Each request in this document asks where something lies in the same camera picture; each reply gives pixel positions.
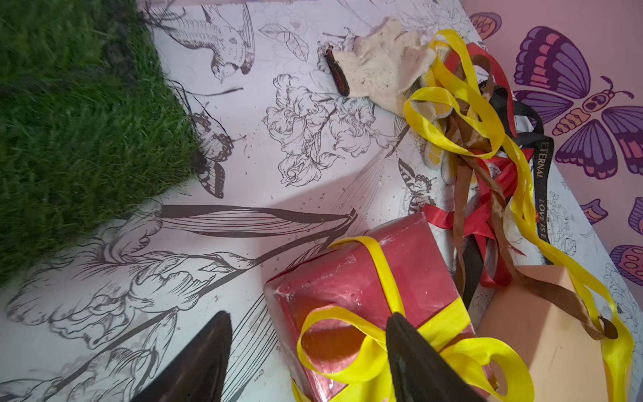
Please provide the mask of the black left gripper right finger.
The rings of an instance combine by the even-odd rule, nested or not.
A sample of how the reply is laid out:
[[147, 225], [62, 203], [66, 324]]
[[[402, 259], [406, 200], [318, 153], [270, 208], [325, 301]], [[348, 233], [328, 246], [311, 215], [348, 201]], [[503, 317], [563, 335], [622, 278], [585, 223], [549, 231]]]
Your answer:
[[398, 401], [482, 401], [400, 313], [385, 329], [388, 363]]

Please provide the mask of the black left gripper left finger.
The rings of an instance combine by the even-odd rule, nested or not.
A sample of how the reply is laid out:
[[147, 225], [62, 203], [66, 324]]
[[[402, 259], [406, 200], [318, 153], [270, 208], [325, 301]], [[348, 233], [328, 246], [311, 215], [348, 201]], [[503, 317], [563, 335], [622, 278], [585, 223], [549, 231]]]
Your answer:
[[231, 317], [220, 311], [133, 400], [220, 402], [232, 340]]

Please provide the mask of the dark red gift box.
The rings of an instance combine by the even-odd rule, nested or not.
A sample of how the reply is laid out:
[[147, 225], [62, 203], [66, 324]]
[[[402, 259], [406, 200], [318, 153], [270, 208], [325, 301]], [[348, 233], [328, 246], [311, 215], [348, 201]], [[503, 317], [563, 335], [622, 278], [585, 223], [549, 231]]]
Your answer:
[[437, 351], [475, 338], [422, 213], [391, 221], [266, 283], [299, 401], [394, 401], [385, 328], [399, 313]]

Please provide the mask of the peach gift box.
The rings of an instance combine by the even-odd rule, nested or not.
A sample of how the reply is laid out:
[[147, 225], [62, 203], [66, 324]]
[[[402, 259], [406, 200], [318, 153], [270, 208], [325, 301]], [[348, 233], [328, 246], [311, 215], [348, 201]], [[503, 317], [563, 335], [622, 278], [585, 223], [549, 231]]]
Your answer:
[[608, 400], [600, 342], [578, 320], [514, 283], [493, 296], [477, 335], [502, 340], [520, 355], [537, 401]]

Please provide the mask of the black printed ribbon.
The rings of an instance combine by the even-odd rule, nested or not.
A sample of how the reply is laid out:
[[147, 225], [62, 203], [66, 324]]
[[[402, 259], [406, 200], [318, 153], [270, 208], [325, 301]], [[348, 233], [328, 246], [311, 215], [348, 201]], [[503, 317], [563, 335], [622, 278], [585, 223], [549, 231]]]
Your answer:
[[[552, 154], [551, 148], [554, 141], [551, 137], [544, 135], [544, 124], [539, 114], [535, 112], [532, 107], [529, 107], [522, 102], [512, 99], [512, 92], [507, 92], [503, 86], [496, 86], [492, 92], [490, 100], [491, 106], [495, 109], [498, 115], [502, 112], [507, 112], [507, 117], [500, 117], [502, 125], [504, 125], [507, 135], [513, 137], [515, 144], [523, 148], [523, 153], [527, 161], [536, 160], [544, 162], [544, 173], [540, 174], [535, 166], [529, 166], [529, 173], [533, 176], [531, 189], [536, 192], [532, 200], [536, 204], [540, 204], [546, 200], [545, 191], [547, 189], [547, 180], [549, 178], [549, 171], [551, 167]], [[482, 165], [486, 164], [485, 160], [475, 158], [476, 162]], [[508, 158], [500, 159], [495, 163], [501, 169], [501, 174], [498, 179], [494, 179], [499, 187], [504, 190], [507, 204], [509, 203], [512, 192], [517, 189], [517, 169]], [[490, 276], [487, 271], [482, 267], [482, 263], [486, 259], [486, 244], [484, 239], [489, 238], [496, 240], [490, 225], [491, 211], [491, 195], [492, 189], [482, 182], [481, 183], [481, 198], [478, 209], [474, 211], [467, 219], [464, 217], [464, 208], [467, 203], [470, 180], [472, 174], [477, 174], [477, 171], [465, 163], [462, 155], [458, 159], [458, 170], [455, 181], [455, 226], [454, 230], [463, 229], [463, 234], [454, 234], [455, 242], [459, 243], [464, 237], [474, 235], [476, 238], [477, 247], [479, 252], [472, 254], [468, 249], [462, 250], [457, 246], [457, 264], [455, 273], [455, 282], [459, 291], [464, 294], [463, 300], [466, 305], [471, 303], [474, 287], [480, 283], [486, 287], [502, 288], [507, 286], [512, 281], [512, 276], [507, 271], [507, 267], [503, 261], [500, 260], [498, 251], [497, 269], [494, 276]]]

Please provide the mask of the brown ribbon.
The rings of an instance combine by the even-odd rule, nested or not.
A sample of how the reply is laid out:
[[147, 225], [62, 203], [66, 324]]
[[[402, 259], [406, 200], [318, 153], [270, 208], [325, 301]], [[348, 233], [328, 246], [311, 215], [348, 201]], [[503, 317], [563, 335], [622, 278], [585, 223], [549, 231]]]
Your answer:
[[[477, 77], [476, 73], [472, 72], [473, 66], [478, 65], [482, 67], [483, 70], [489, 73], [489, 82], [494, 81], [497, 82], [498, 85], [501, 85], [502, 82], [502, 85], [505, 85], [504, 83], [507, 80], [506, 78], [502, 78], [504, 77], [502, 69], [500, 67], [494, 67], [494, 63], [496, 64], [494, 58], [485, 54], [482, 49], [479, 49], [475, 46], [474, 48], [475, 49], [473, 50], [480, 50], [480, 52], [482, 53], [478, 52], [478, 54], [475, 54], [471, 57], [466, 50], [464, 55], [458, 56], [454, 50], [448, 56], [447, 62], [445, 62], [445, 68], [449, 69], [449, 71], [451, 71], [453, 75], [456, 75], [459, 78], [462, 78], [462, 76], [464, 76], [465, 78], [467, 78], [467, 80], [473, 82]], [[508, 85], [505, 85], [505, 88], [507, 89], [507, 92], [510, 92]], [[474, 105], [475, 102], [481, 100], [483, 97], [485, 99], [487, 99], [488, 97], [489, 100], [491, 100], [492, 95], [476, 95], [474, 96], [474, 98], [472, 98], [473, 100], [467, 100], [467, 102], [471, 105]], [[595, 314], [594, 316], [591, 316], [590, 313], [592, 312], [590, 312], [586, 306], [586, 304], [588, 303], [593, 304], [593, 298], [591, 295], [589, 296], [588, 303], [586, 303], [587, 300], [584, 300], [577, 293], [569, 291], [569, 289], [557, 284], [547, 281], [540, 281], [531, 276], [527, 276], [516, 268], [512, 256], [509, 253], [510, 244], [507, 240], [504, 229], [504, 213], [507, 207], [507, 199], [505, 197], [504, 190], [499, 187], [500, 184], [498, 184], [494, 179], [491, 179], [491, 177], [485, 170], [486, 164], [482, 162], [482, 165], [480, 165], [478, 162], [476, 162], [475, 158], [482, 158], [482, 154], [487, 152], [488, 148], [491, 149], [489, 152], [491, 152], [492, 157], [497, 154], [497, 149], [499, 149], [498, 147], [502, 147], [504, 149], [509, 159], [512, 160], [513, 165], [517, 169], [517, 189], [512, 192], [512, 200], [517, 202], [517, 204], [512, 204], [512, 206], [523, 207], [525, 206], [524, 202], [526, 201], [528, 213], [534, 212], [531, 196], [531, 187], [533, 183], [532, 179], [530, 179], [530, 177], [528, 176], [529, 166], [527, 164], [526, 157], [524, 157], [522, 150], [513, 141], [511, 133], [508, 136], [504, 125], [502, 125], [502, 119], [500, 117], [507, 117], [507, 112], [502, 112], [501, 115], [498, 115], [497, 112], [492, 111], [492, 106], [490, 106], [491, 103], [489, 100], [483, 102], [485, 103], [485, 106], [481, 108], [482, 112], [490, 112], [491, 117], [482, 117], [482, 124], [484, 125], [491, 122], [494, 123], [495, 126], [493, 126], [492, 128], [485, 128], [487, 127], [485, 126], [483, 127], [484, 130], [482, 128], [472, 129], [475, 131], [472, 132], [472, 134], [461, 134], [461, 138], [465, 143], [465, 147], [467, 149], [470, 149], [471, 152], [475, 153], [473, 157], [462, 155], [462, 158], [465, 163], [469, 164], [471, 168], [477, 171], [482, 182], [487, 184], [492, 189], [492, 195], [490, 196], [490, 208], [492, 211], [492, 215], [490, 217], [490, 225], [492, 226], [492, 231], [497, 240], [498, 250], [500, 254], [499, 258], [504, 262], [507, 267], [507, 271], [512, 276], [512, 283], [515, 283], [525, 291], [528, 291], [535, 296], [538, 296], [541, 299], [554, 304], [554, 306], [566, 312], [567, 314], [569, 314], [569, 316], [576, 318], [583, 325], [584, 330], [589, 334], [589, 336], [591, 336], [591, 338], [594, 338], [596, 340], [617, 339], [619, 336], [619, 330], [616, 328], [614, 323], [601, 315]], [[476, 107], [480, 108], [479, 106], [470, 106], [469, 112], [473, 112], [474, 108]], [[488, 138], [491, 145], [483, 145], [483, 140], [474, 139], [474, 137], [482, 138], [485, 136], [486, 138]], [[524, 214], [524, 212], [518, 211], [517, 218], [514, 218], [521, 233], [524, 232], [523, 236], [525, 238], [528, 238], [528, 240], [534, 243], [539, 249], [543, 249], [544, 251], [542, 251], [542, 253], [545, 256], [563, 264], [564, 256], [554, 256], [554, 251], [557, 251], [557, 249], [555, 250], [553, 246], [547, 244], [546, 242], [543, 242], [537, 235], [537, 227], [534, 226], [535, 218], [532, 217], [531, 220], [525, 221], [523, 218]]]

